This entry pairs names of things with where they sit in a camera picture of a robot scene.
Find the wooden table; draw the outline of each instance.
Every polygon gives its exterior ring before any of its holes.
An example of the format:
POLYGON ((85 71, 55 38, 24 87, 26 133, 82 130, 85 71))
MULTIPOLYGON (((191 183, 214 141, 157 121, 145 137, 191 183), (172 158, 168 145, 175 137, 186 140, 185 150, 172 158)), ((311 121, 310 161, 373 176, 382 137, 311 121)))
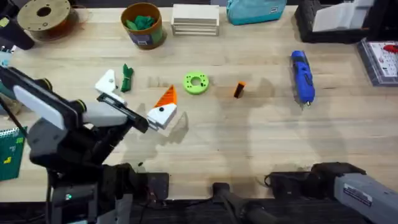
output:
MULTIPOLYGON (((398 88, 373 87, 353 45, 302 43, 295 8, 288 6, 279 21, 246 26, 229 24, 222 9, 219 37, 174 37, 171 9, 163 8, 169 35, 149 51, 136 48, 125 33, 123 9, 90 9, 90 19, 73 35, 19 50, 12 65, 33 78, 47 77, 69 100, 95 101, 94 85, 105 71, 115 69, 121 78, 127 63, 134 83, 121 96, 142 115, 175 85, 178 113, 168 130, 131 130, 106 160, 168 172, 170 198, 206 198, 220 181, 242 196, 270 197, 264 175, 325 161, 350 162, 398 190, 398 88), (317 91, 303 111, 292 93, 293 50, 306 52, 317 91), (182 87, 184 74, 194 70, 211 79, 199 96, 182 87), (238 81, 247 87, 237 100, 238 81)), ((31 126, 37 116, 25 109, 18 118, 31 126)), ((26 146, 19 178, 0 182, 0 201, 44 199, 46 172, 29 161, 29 151, 26 146)))

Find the teal bag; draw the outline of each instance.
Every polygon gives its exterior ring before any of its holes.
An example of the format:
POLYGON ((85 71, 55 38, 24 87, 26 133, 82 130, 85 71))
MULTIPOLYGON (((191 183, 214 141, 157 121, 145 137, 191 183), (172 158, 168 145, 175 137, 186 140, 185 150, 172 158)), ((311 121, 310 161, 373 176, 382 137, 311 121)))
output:
POLYGON ((228 0, 226 12, 234 25, 243 25, 279 19, 286 0, 228 0))

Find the orange cylinder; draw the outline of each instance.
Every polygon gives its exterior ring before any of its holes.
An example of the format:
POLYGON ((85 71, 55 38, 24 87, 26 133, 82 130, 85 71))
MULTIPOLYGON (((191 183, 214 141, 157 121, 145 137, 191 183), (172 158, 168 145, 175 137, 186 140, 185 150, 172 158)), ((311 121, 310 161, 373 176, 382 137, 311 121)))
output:
POLYGON ((124 29, 129 34, 131 40, 140 49, 154 49, 163 44, 166 33, 162 27, 162 16, 159 9, 151 3, 136 3, 125 9, 121 16, 124 29), (154 25, 144 30, 131 30, 126 25, 126 20, 135 21, 137 16, 151 16, 155 19, 154 25))

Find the green 3d printed part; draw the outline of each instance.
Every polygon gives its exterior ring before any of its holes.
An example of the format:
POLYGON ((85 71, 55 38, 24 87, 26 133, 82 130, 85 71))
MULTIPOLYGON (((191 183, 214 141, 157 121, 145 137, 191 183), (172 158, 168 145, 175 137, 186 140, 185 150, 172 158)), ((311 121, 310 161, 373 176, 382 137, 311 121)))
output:
POLYGON ((123 82, 122 88, 120 89, 122 93, 131 90, 131 79, 133 73, 134 70, 132 68, 129 68, 126 64, 123 65, 123 82))
POLYGON ((209 79, 203 72, 188 72, 184 77, 183 86, 190 94, 199 95, 209 87, 209 79))

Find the blue tool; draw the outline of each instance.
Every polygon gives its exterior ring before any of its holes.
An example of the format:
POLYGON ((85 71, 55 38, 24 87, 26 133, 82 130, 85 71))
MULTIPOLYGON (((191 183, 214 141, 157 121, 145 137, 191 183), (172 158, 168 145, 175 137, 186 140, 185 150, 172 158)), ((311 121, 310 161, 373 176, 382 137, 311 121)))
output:
POLYGON ((301 103, 310 106, 315 97, 310 64, 302 50, 293 51, 291 58, 298 98, 301 103))

